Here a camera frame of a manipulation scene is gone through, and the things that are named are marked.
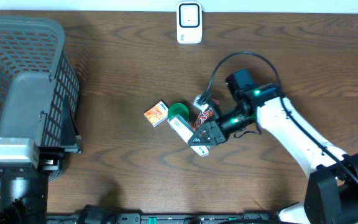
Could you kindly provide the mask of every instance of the small orange box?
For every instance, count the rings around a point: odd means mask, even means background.
[[[152,123],[153,127],[156,127],[168,117],[168,106],[163,101],[159,101],[155,106],[146,111],[144,116]]]

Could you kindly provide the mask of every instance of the white plug-in device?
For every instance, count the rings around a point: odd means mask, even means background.
[[[180,44],[197,44],[203,38],[203,10],[196,1],[180,2],[177,7],[177,36]]]

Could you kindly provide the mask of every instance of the green cup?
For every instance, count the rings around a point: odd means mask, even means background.
[[[189,121],[189,109],[181,104],[181,103],[175,103],[174,105],[171,105],[168,109],[168,119],[180,115],[185,121]]]

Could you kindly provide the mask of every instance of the wooden table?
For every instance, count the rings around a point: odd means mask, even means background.
[[[76,120],[84,153],[50,183],[48,212],[93,204],[145,213],[241,213],[303,201],[304,173],[268,132],[230,138],[199,157],[167,123],[153,128],[144,118],[161,99],[190,105],[215,65],[240,50],[268,58],[298,111],[349,154],[358,152],[358,15],[205,13],[198,45],[177,43],[172,12],[0,15],[61,23],[83,82]],[[224,79],[241,68],[258,83],[275,82],[256,58],[232,58],[213,85],[223,108],[234,104]]]

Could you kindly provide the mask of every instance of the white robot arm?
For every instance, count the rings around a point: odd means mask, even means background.
[[[222,113],[219,106],[209,99],[209,89],[219,66],[238,54],[252,55],[266,62],[274,71],[278,86],[272,83],[258,86],[245,69],[234,72],[226,78],[226,85],[237,106]],[[258,130],[260,126],[272,133],[297,161],[309,179],[305,202],[279,211],[281,221],[358,222],[358,154],[347,155],[294,109],[282,92],[277,70],[266,58],[253,52],[228,55],[218,63],[206,91],[196,97],[194,105],[201,110],[211,107],[214,115],[189,139],[190,146],[217,146],[225,143],[232,133],[234,137],[238,132],[242,132],[242,135],[252,133],[246,131],[246,127],[257,123]],[[338,179],[344,181],[340,186]]]
[[[288,98],[283,102],[291,115],[311,134],[315,139],[323,142],[329,151],[331,151],[339,160],[343,160],[346,154],[342,149],[334,146],[317,132],[292,106]],[[257,108],[258,124],[272,133],[297,163],[303,172],[309,178],[310,174],[317,170],[319,166],[328,167],[336,162],[306,136],[291,119],[287,117],[283,110],[279,97],[266,101],[265,105]],[[279,211],[278,216],[281,221],[290,223],[310,223],[304,209],[303,203],[297,203],[288,208]]]

